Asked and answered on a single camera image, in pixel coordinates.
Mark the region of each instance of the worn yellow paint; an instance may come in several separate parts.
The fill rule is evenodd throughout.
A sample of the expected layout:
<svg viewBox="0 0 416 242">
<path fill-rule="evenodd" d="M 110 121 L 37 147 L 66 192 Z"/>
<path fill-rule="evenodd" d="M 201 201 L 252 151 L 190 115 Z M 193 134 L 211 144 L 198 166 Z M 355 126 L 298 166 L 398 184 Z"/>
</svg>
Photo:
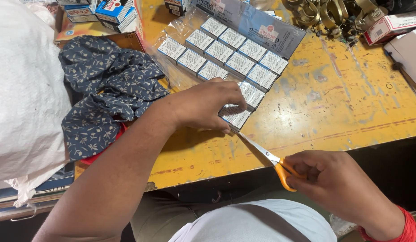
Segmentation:
<svg viewBox="0 0 416 242">
<path fill-rule="evenodd" d="M 143 3 L 147 39 L 175 18 L 162 3 Z M 279 0 L 273 9 L 294 22 Z M 416 95 L 391 65 L 380 46 L 349 48 L 308 32 L 242 132 L 279 157 L 416 136 Z M 160 189 L 269 165 L 238 135 L 183 128 L 168 140 L 148 181 Z"/>
</svg>

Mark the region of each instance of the red and white box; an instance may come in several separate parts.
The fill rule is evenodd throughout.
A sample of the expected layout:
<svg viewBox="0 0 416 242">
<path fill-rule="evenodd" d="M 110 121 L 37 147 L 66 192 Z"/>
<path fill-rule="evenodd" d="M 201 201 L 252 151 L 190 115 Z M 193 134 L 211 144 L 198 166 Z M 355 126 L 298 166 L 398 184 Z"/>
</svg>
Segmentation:
<svg viewBox="0 0 416 242">
<path fill-rule="evenodd" d="M 386 43 L 416 28 L 416 11 L 384 16 L 363 36 L 368 45 Z"/>
</svg>

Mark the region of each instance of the scissors blade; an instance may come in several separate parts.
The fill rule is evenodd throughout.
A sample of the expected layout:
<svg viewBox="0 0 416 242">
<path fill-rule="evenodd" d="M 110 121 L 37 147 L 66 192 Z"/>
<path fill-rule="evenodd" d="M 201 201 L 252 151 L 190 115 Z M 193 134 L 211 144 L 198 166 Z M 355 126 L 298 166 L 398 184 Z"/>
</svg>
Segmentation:
<svg viewBox="0 0 416 242">
<path fill-rule="evenodd" d="M 262 146 L 258 145 L 253 140 L 250 140 L 243 133 L 239 132 L 239 135 L 241 135 L 241 137 L 243 137 L 245 140 L 247 140 L 248 143 L 250 143 L 256 149 L 258 149 L 266 158 L 268 158 L 272 162 L 272 164 L 276 165 L 276 164 L 278 164 L 280 162 L 280 158 L 274 156 L 273 154 L 271 154 L 271 152 L 269 152 L 268 150 L 264 149 Z"/>
</svg>

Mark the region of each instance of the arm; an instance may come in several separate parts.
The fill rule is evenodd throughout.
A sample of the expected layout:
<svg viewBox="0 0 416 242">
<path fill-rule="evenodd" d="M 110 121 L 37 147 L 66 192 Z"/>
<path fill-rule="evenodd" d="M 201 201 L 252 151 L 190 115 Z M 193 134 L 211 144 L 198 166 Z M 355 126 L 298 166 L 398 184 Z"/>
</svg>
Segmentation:
<svg viewBox="0 0 416 242">
<path fill-rule="evenodd" d="M 33 241 L 120 241 L 169 136 L 181 126 L 228 133 L 218 117 L 227 103 L 246 108 L 235 82 L 215 78 L 152 104 L 65 192 Z"/>
<path fill-rule="evenodd" d="M 302 151 L 286 156 L 298 173 L 287 183 L 327 211 L 365 228 L 378 241 L 395 239 L 404 230 L 400 209 L 378 189 L 356 161 L 343 151 Z"/>
</svg>

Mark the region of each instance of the scissors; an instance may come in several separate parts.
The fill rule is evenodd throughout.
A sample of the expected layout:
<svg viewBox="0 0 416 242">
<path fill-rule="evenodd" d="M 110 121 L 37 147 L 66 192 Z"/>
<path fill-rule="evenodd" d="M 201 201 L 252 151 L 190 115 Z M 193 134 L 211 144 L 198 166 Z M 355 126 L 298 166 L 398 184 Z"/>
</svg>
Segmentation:
<svg viewBox="0 0 416 242">
<path fill-rule="evenodd" d="M 291 191 L 291 192 L 296 191 L 296 189 L 293 189 L 293 188 L 289 187 L 289 185 L 287 185 L 287 183 L 286 183 L 286 178 L 291 176 L 292 174 L 294 176 L 302 178 L 302 179 L 307 178 L 306 174 L 300 175 L 299 173 L 297 173 L 291 165 L 289 165 L 285 162 L 284 158 L 278 158 L 278 157 L 274 156 L 273 154 L 271 154 L 271 152 L 264 149 L 262 146 L 258 145 L 253 140 L 250 140 L 247 136 L 243 135 L 241 132 L 239 132 L 239 134 L 244 139 L 246 139 L 248 141 L 248 143 L 250 143 L 256 149 L 258 149 L 260 151 L 260 153 L 262 153 L 266 158 L 268 158 L 272 162 L 272 164 L 274 165 L 275 171 L 277 172 L 278 177 L 281 180 L 281 184 L 283 184 L 283 187 L 286 188 L 286 190 Z"/>
</svg>

